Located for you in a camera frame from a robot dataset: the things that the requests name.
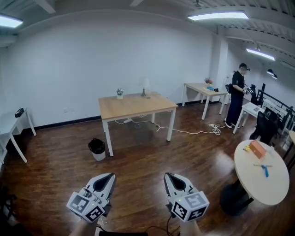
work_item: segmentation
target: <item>black shirt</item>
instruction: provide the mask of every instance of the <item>black shirt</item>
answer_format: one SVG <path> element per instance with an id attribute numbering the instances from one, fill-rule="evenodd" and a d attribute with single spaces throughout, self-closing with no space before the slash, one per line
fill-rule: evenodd
<path id="1" fill-rule="evenodd" d="M 232 85 L 237 85 L 242 89 L 245 87 L 245 79 L 244 79 L 244 76 L 241 75 L 240 72 L 236 71 L 234 73 L 234 76 L 232 77 Z M 233 88 L 232 89 L 232 97 L 243 99 L 244 94 L 242 92 L 236 90 L 235 88 Z"/>

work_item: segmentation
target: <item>wooden table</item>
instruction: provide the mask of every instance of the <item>wooden table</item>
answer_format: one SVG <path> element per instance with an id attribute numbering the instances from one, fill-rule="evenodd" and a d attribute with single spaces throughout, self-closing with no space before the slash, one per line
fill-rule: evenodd
<path id="1" fill-rule="evenodd" d="M 198 93 L 201 94 L 201 103 L 203 103 L 204 96 L 207 96 L 205 109 L 204 109 L 204 112 L 203 112 L 203 115 L 202 115 L 202 120 L 205 119 L 208 104 L 209 104 L 209 100 L 211 99 L 211 97 L 222 96 L 223 95 L 224 98 L 223 98 L 223 102 L 222 102 L 222 105 L 221 105 L 221 108 L 220 108 L 220 111 L 219 111 L 219 114 L 221 115 L 223 107 L 224 107 L 224 101 L 225 101 L 225 98 L 226 98 L 228 92 L 215 92 L 215 91 L 207 90 L 205 88 L 204 83 L 185 83 L 184 84 L 184 89 L 183 89 L 183 106 L 184 106 L 184 103 L 185 103 L 184 97 L 185 97 L 187 88 L 190 88 L 190 89 L 192 89 L 194 91 L 197 91 Z"/>
<path id="2" fill-rule="evenodd" d="M 284 155 L 283 160 L 286 159 L 287 155 L 289 154 L 289 152 L 291 151 L 291 149 L 292 149 L 292 147 L 293 147 L 293 145 L 294 145 L 294 143 L 295 143 L 295 132 L 292 131 L 292 130 L 289 130 L 289 136 L 290 136 L 290 138 L 291 138 L 292 143 L 290 144 L 289 149 L 287 150 L 286 154 Z M 291 158 L 291 160 L 289 161 L 289 163 L 287 164 L 287 168 L 288 168 L 289 170 L 291 170 L 291 168 L 294 166 L 294 164 L 295 164 L 295 154 L 294 154 L 294 156 Z"/>
<path id="3" fill-rule="evenodd" d="M 243 150 L 251 141 L 245 140 L 237 146 L 234 163 L 238 180 L 226 186 L 220 197 L 222 209 L 229 215 L 242 214 L 253 200 L 269 206 L 276 205 L 285 198 L 289 189 L 288 169 L 280 155 L 259 142 L 267 152 L 265 157 L 258 159 L 252 151 Z M 268 167 L 269 177 L 261 166 L 254 164 L 271 165 Z"/>
<path id="4" fill-rule="evenodd" d="M 114 96 L 99 98 L 98 102 L 110 156 L 113 156 L 113 152 L 107 123 L 117 119 L 127 119 L 152 114 L 152 123 L 154 123 L 155 113 L 171 111 L 167 141 L 171 140 L 174 118 L 178 105 L 162 97 L 160 94 L 152 92 L 150 96 L 146 97 L 141 97 L 141 94 L 128 94 L 124 95 L 122 100 L 118 100 L 117 97 Z"/>
<path id="5" fill-rule="evenodd" d="M 247 114 L 246 114 L 246 117 L 245 117 L 244 122 L 242 124 L 243 127 L 244 127 L 244 125 L 245 125 L 245 123 L 247 121 L 247 118 L 248 118 L 249 114 L 254 116 L 255 118 L 257 118 L 258 117 L 258 112 L 264 113 L 264 111 L 265 111 L 264 109 L 262 109 L 259 106 L 253 104 L 252 102 L 248 102 L 247 104 L 243 105 L 240 116 L 238 118 L 238 121 L 237 121 L 236 126 L 234 128 L 234 131 L 232 133 L 233 134 L 236 133 L 236 130 L 237 130 L 239 124 L 240 124 L 240 121 L 241 121 L 241 118 L 242 118 L 244 112 L 246 112 Z"/>
<path id="6" fill-rule="evenodd" d="M 20 120 L 24 116 L 27 117 L 29 125 L 32 129 L 32 132 L 33 132 L 34 136 L 36 136 L 36 132 L 35 132 L 34 126 L 32 124 L 32 121 L 30 119 L 27 109 L 25 109 L 23 114 L 18 118 L 15 118 L 15 116 L 14 116 L 15 112 L 5 113 L 0 116 L 0 147 L 3 150 L 3 152 L 0 156 L 0 161 L 2 164 L 4 164 L 4 158 L 5 158 L 5 155 L 7 154 L 6 145 L 9 141 L 9 139 L 12 141 L 14 147 L 18 151 L 21 158 L 24 160 L 25 163 L 27 163 L 27 159 L 25 158 L 22 151 L 19 149 L 18 144 L 16 143 L 16 141 L 13 137 L 13 135 L 18 135 L 23 131 L 23 127 L 20 123 Z"/>

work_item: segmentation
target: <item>black box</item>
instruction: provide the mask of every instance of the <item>black box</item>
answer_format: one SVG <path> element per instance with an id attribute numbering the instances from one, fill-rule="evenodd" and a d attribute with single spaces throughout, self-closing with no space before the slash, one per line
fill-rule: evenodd
<path id="1" fill-rule="evenodd" d="M 24 109 L 23 108 L 20 108 L 15 114 L 15 118 L 18 118 L 20 117 L 22 114 L 24 113 Z"/>

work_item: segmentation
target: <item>black trash bag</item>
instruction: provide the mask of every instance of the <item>black trash bag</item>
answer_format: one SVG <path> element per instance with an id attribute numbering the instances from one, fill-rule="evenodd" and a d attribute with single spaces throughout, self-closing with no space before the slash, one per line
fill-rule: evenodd
<path id="1" fill-rule="evenodd" d="M 97 138 L 91 140 L 91 142 L 88 144 L 88 147 L 94 154 L 102 154 L 106 150 L 105 143 Z"/>

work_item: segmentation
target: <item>white table leg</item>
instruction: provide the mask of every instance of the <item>white table leg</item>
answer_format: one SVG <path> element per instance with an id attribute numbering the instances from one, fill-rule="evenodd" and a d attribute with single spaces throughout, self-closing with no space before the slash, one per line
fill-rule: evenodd
<path id="1" fill-rule="evenodd" d="M 185 98 L 185 95 L 186 95 L 186 85 L 184 85 L 183 87 L 183 106 L 184 106 L 184 98 Z"/>
<path id="2" fill-rule="evenodd" d="M 155 113 L 152 114 L 152 123 L 155 123 Z"/>
<path id="3" fill-rule="evenodd" d="M 103 120 L 102 125 L 103 125 L 105 133 L 106 133 L 106 142 L 107 142 L 107 146 L 109 147 L 109 153 L 110 153 L 110 156 L 112 157 L 114 154 L 112 153 L 112 144 L 111 144 L 111 138 L 110 138 L 109 127 L 107 125 L 107 121 Z"/>
<path id="4" fill-rule="evenodd" d="M 220 108 L 220 111 L 219 111 L 219 114 L 221 115 L 222 111 L 223 111 L 223 107 L 224 107 L 224 103 L 225 103 L 225 100 L 226 100 L 226 96 L 227 95 L 224 95 L 223 96 L 223 100 L 222 100 L 222 104 L 221 104 L 221 108 Z"/>
<path id="5" fill-rule="evenodd" d="M 5 145 L 3 144 L 2 140 L 0 140 L 0 146 L 1 146 L 2 150 L 3 150 L 3 160 L 1 159 L 0 161 L 1 161 L 2 164 L 4 164 L 4 158 L 5 158 L 4 153 L 5 153 L 7 150 L 6 150 L 6 147 L 5 147 Z"/>
<path id="6" fill-rule="evenodd" d="M 173 110 L 171 110 L 170 123 L 169 123 L 168 135 L 167 135 L 167 141 L 170 141 L 171 140 L 173 126 L 174 126 L 175 113 L 176 113 L 176 108 L 174 108 Z"/>
<path id="7" fill-rule="evenodd" d="M 234 132 L 232 132 L 233 134 L 235 134 L 236 133 L 236 130 L 238 129 L 238 126 L 240 124 L 240 121 L 241 121 L 241 118 L 243 116 L 243 113 L 244 113 L 244 108 L 242 108 L 242 110 L 241 110 L 240 116 L 238 118 L 238 121 L 237 121 L 236 126 L 235 126 L 235 129 L 234 129 Z"/>
<path id="8" fill-rule="evenodd" d="M 32 124 L 31 118 L 30 118 L 30 116 L 28 114 L 28 111 L 26 111 L 26 114 L 27 114 L 27 118 L 28 118 L 28 121 L 29 121 L 29 126 L 31 127 L 31 130 L 32 130 L 34 136 L 36 136 L 37 134 L 36 134 L 36 131 L 35 131 L 34 126 Z"/>
<path id="9" fill-rule="evenodd" d="M 106 132 L 106 123 L 102 121 L 103 131 Z"/>
<path id="10" fill-rule="evenodd" d="M 245 123 L 246 123 L 246 121 L 248 119 L 248 116 L 249 116 L 249 113 L 246 113 L 245 119 L 244 119 L 243 124 L 242 124 L 243 127 L 245 126 Z"/>
<path id="11" fill-rule="evenodd" d="M 207 100 L 206 100 L 206 104 L 205 104 L 205 109 L 204 109 L 204 112 L 203 112 L 202 120 L 205 119 L 207 108 L 208 108 L 208 104 L 209 104 L 209 100 L 210 100 L 210 96 L 207 96 Z"/>
<path id="12" fill-rule="evenodd" d="M 24 154 L 22 153 L 22 151 L 19 149 L 17 142 L 15 142 L 15 139 L 13 137 L 12 134 L 9 134 L 9 137 L 14 145 L 14 147 L 16 148 L 16 150 L 18 151 L 18 154 L 20 155 L 20 157 L 24 160 L 25 163 L 27 163 L 27 159 L 24 157 Z"/>

